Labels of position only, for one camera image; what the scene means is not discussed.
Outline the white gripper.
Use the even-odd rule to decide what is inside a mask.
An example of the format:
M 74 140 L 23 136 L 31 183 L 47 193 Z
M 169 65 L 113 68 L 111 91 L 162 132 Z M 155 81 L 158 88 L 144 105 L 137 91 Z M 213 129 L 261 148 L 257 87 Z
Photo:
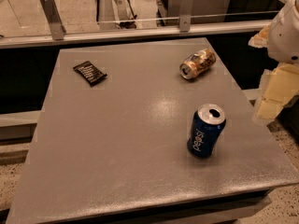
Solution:
M 254 105 L 253 120 L 273 121 L 299 92 L 299 0 L 289 0 L 271 25 L 249 40 L 251 47 L 266 48 L 270 58 L 281 62 L 273 70 L 265 69 L 260 94 Z

